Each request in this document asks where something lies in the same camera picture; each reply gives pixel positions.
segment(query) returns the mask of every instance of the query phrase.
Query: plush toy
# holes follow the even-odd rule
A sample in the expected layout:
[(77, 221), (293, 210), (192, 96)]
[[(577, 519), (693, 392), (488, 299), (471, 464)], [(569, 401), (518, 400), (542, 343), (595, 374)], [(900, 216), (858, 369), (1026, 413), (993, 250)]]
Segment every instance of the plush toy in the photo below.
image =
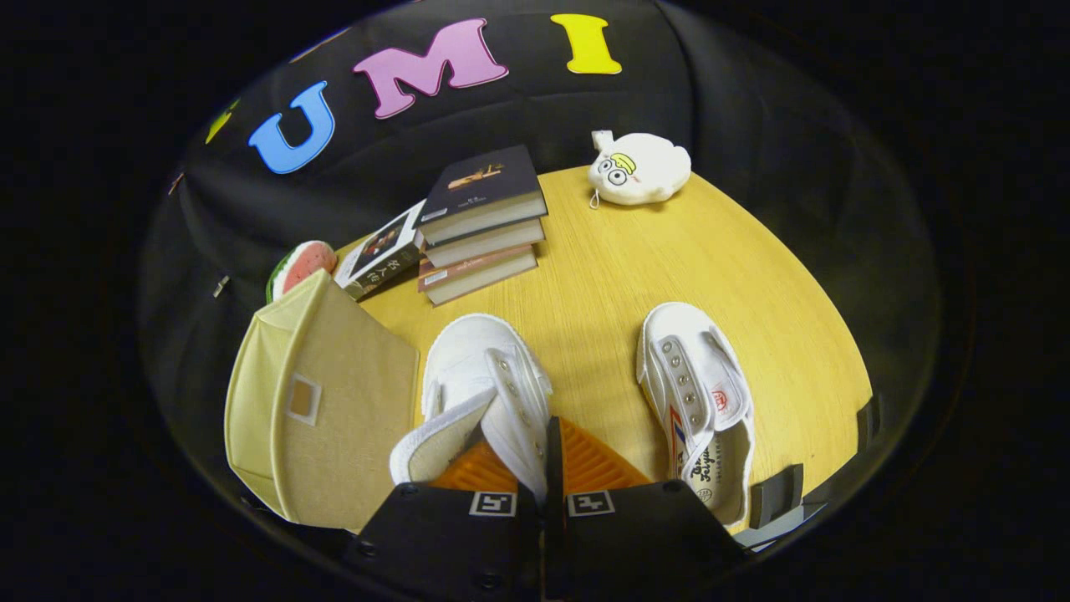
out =
[(617, 204), (643, 204), (668, 200), (691, 176), (691, 156), (654, 134), (591, 133), (598, 158), (591, 164), (587, 181), (595, 187), (591, 207), (600, 199)]
[(316, 273), (320, 267), (330, 274), (337, 263), (338, 256), (330, 244), (319, 240), (299, 244), (278, 262), (278, 265), (275, 265), (275, 271), (268, 279), (268, 304), (286, 294), (299, 281)]

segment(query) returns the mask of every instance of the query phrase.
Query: stack of books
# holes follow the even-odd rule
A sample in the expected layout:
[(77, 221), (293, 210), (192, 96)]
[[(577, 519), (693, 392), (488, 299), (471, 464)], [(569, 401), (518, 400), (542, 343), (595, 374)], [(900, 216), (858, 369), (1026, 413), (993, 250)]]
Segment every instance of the stack of books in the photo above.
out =
[(421, 210), (417, 288), (435, 306), (538, 266), (548, 213), (528, 149), (520, 144), (454, 163)]

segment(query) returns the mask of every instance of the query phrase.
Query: white plush toy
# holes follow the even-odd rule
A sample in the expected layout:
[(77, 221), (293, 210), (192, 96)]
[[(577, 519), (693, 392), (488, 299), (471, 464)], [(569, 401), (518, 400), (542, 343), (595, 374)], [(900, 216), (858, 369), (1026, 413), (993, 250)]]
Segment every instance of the white plush toy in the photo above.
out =
[(598, 158), (591, 164), (587, 181), (595, 187), (591, 207), (599, 200), (617, 204), (643, 204), (668, 200), (691, 176), (691, 156), (684, 146), (654, 134), (592, 132)]

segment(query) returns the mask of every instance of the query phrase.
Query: book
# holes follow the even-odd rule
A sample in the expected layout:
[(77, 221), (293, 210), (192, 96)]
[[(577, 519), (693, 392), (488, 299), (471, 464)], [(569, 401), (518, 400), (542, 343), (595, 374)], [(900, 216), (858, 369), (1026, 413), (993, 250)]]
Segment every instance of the book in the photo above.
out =
[(496, 281), (538, 266), (531, 244), (475, 257), (446, 267), (434, 267), (426, 258), (421, 262), (416, 288), (439, 307)]
[(548, 213), (542, 188), (523, 144), (448, 165), (427, 195), (418, 229), (444, 244)]
[(416, 229), (416, 216), (426, 200), (372, 232), (341, 260), (335, 269), (335, 281), (350, 296), (361, 298), (419, 261), (424, 236)]
[(454, 242), (425, 244), (424, 254), (431, 265), (442, 267), (503, 248), (541, 240), (546, 240), (546, 233), (542, 231), (539, 217), (535, 217), (468, 235)]

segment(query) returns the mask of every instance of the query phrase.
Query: cartoon face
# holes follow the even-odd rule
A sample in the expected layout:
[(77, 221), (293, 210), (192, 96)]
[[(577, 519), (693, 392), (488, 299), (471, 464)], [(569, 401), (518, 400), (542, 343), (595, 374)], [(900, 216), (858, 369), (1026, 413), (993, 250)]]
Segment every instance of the cartoon face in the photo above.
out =
[(628, 175), (636, 172), (636, 161), (630, 156), (615, 152), (598, 164), (598, 172), (614, 186), (623, 186)]

